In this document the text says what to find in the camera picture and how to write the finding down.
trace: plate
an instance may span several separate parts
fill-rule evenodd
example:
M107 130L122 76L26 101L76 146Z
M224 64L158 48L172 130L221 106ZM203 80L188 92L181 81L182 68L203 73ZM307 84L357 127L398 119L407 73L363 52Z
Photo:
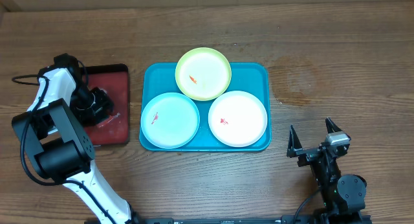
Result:
M175 81L186 96L207 101L223 94L232 78L232 69L219 51L202 47L188 51L175 69Z
M209 112L208 125L222 143L245 147L255 143L267 127L267 112L254 95L230 91L217 98Z
M173 149L187 144L196 134L200 114L193 100L179 93L156 96L141 115L142 133L155 146Z

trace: blue tray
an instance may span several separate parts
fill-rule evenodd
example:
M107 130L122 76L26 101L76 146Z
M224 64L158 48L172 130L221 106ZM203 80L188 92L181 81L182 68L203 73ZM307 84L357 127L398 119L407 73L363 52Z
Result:
M155 63L148 67L145 72L144 88L142 90L141 114L147 103L157 95L167 92L181 93L175 83L176 66L177 63ZM156 147L145 138L140 128L141 145L151 151L261 151L267 148L272 140L267 71L258 63L230 63L230 66L232 67L232 81L227 91L249 92L256 96L265 106L267 128L257 142L242 148L230 147L221 143L214 137L208 126L208 111L214 100L194 100L200 112L200 127L194 138L187 145L170 150Z

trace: wire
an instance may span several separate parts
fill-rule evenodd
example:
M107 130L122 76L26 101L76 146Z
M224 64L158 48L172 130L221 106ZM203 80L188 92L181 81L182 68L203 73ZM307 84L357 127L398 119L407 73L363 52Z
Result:
M297 209L297 211L296 211L296 213L295 213L295 216L293 217L293 220L292 220L292 224L295 224L296 223L296 219L298 218L298 215L299 215L299 212L300 212L300 210L314 197L314 196L316 196L316 194L318 194L318 192L320 192L321 191L321 188L319 187L313 194L311 194L308 198L306 198L306 200L304 200L303 202L302 202L302 204L300 204L300 206L299 206L299 208Z
M24 75L24 76L19 76L19 77L20 78L22 78L22 77L24 77L24 78L33 78L33 77L37 78L38 76L36 74L32 74L32 75ZM38 100L37 104L33 107L32 111L29 112L29 116L27 118L25 127L23 128L23 132L21 134L21 142L20 142L20 161L21 161L21 165L22 165L26 175L31 180L33 180L34 182L36 182L39 185L55 186L55 185L59 185L59 184L55 183L55 182L50 183L50 182L40 181L38 178L34 177L34 175L28 170L26 160L25 160L25 143L26 143L26 136L27 136L28 126L29 126L30 122L32 121L33 114L38 110L39 106L41 105L41 103L45 99L47 89L49 88L49 79L47 77L43 76L43 75L39 76L39 78L45 79L46 84L45 84L45 88L43 89L43 91L42 91L42 93L39 97L39 100ZM16 79L15 80L12 79L12 81L16 82L16 83L19 83L19 84L22 84L21 82L16 81Z
M328 153L326 150L324 151L324 155L326 158L326 165L328 169L328 179L329 179L328 183L329 183L331 181L331 162L329 162Z
M78 62L83 67L83 73L85 73L85 85L88 86L88 84L89 84L89 75L88 75L88 72L86 71L86 67L80 60L78 60Z
M22 75L22 76L15 76L12 78L12 82L15 82L17 84L23 84L23 85L39 85L39 83L32 83L32 82L20 82L17 79L22 79L22 78L37 78L38 75L37 74L30 74L30 75Z
M25 84L25 85L40 85L39 83L34 84L34 83L29 83L29 82L20 82L17 81L17 79L21 79L21 78L43 78L46 81L45 84L45 88L43 89L39 100L37 102L37 104L33 107L32 111L29 112L29 116L28 119L26 121L26 124L23 128L23 132L21 134L21 142L20 142L20 161L21 161L21 165L26 173L26 175L33 180L33 182L39 184L39 185L43 185L43 186L56 186L56 185L62 185L62 184L66 184L66 183L72 183L72 184L76 184L78 185L80 188L82 188L87 194L88 196L93 200L93 202L95 203L95 205L101 210L101 212L105 215L105 217L107 217L111 223L116 224L115 220L111 217L111 215L109 215L109 213L101 206L101 204L99 204L98 200L96 200L96 198L93 196L93 194L91 193L91 191L89 191L86 186L83 183L77 182L77 181L72 181L72 180L65 180L62 184L60 183L50 183L50 182L44 182L39 180L38 178L36 178L28 169L27 164L26 164L26 160L25 160L25 143L26 143L26 136L27 136L27 131L28 131L28 126L30 124L30 122L32 121L32 117L33 114L38 110L39 106L43 103L43 100L45 99L46 96L46 92L47 89L49 88L49 79L46 76L38 76L36 74L30 74L30 75L23 75L23 76L16 76L12 78L12 81L18 84Z

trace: red pad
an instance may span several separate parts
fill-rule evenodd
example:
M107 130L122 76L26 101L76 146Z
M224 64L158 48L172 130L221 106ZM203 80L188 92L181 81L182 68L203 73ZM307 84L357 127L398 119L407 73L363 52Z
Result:
M85 127L94 146L123 144L129 140L128 72L89 75L89 88L104 90L114 102L112 115L96 126Z

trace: wooden table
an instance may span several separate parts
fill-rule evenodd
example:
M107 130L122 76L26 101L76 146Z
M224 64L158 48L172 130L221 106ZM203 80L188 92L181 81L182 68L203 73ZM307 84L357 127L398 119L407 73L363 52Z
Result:
M195 47L259 62L270 78L272 143L260 153L162 153L141 147L143 75ZM0 27L0 222L81 223L94 215L72 192L23 173L12 117L37 87L13 84L67 52L86 65L124 63L131 77L131 140L96 149L112 187L146 218L293 214L315 189L311 169L286 158L289 126L304 147L324 118L352 136L338 160L368 182L375 223L414 218L414 4L336 3L5 13ZM321 207L321 199L305 212Z

